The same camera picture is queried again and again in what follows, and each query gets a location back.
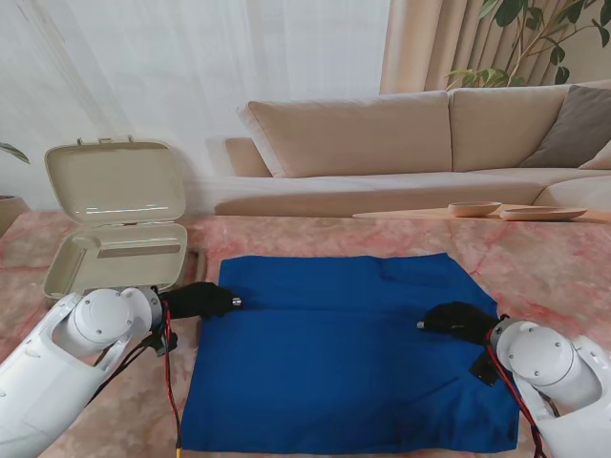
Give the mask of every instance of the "beige plastic case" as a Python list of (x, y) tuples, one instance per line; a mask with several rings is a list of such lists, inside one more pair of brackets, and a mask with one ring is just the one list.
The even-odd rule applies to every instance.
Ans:
[(60, 146), (45, 155), (55, 196), (75, 222), (43, 286), (61, 298), (96, 288), (172, 286), (186, 259), (184, 188), (169, 146), (153, 141)]

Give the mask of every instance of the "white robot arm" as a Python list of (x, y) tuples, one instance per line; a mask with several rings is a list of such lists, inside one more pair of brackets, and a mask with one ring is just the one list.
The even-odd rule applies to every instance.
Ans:
[[(72, 293), (0, 365), (0, 456), (38, 456), (74, 422), (133, 339), (161, 322), (151, 289)], [(91, 366), (81, 359), (105, 354)]]
[(438, 305), (418, 327), (484, 345), (512, 373), (526, 415), (555, 458), (611, 456), (611, 359), (599, 345), (464, 302)]

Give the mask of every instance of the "marble surface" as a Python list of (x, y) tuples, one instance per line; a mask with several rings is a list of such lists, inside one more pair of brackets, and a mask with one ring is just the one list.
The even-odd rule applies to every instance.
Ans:
[[(585, 334), (611, 350), (609, 225), (251, 217), (185, 218), (181, 223), (188, 229), (190, 247), (207, 253), (209, 281), (218, 279), (222, 260), (242, 255), (392, 257), (447, 252), (498, 301), (501, 313), (552, 326), (568, 337)], [(42, 282), (59, 243), (75, 227), (59, 213), (28, 213), (0, 239), (0, 361), (46, 313)], [(195, 361), (197, 326), (195, 319), (174, 324), (179, 348), (172, 353), (173, 384), (179, 408)], [(175, 456), (176, 432), (162, 368), (162, 359), (146, 352), (42, 456)], [(525, 427), (520, 431), (518, 449), (495, 456), (532, 457), (530, 433)], [(409, 456), (475, 455), (424, 450)]]

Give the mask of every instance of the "blue towel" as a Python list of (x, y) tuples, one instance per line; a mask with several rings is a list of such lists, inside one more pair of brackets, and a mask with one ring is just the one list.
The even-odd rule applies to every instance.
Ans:
[(443, 302), (495, 302), (447, 255), (224, 261), (243, 310), (204, 324), (183, 445), (198, 451), (404, 453), (516, 447), (482, 347), (416, 329)]

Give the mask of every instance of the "black glove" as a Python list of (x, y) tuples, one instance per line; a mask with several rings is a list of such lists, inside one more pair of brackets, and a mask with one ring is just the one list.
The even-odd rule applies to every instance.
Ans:
[(198, 281), (182, 288), (159, 294), (167, 302), (172, 319), (213, 315), (221, 317), (240, 308), (242, 301), (231, 291), (207, 281)]
[(499, 323), (499, 318), (488, 315), (470, 303), (451, 302), (428, 311), (424, 316), (423, 329), (484, 345), (488, 331)]

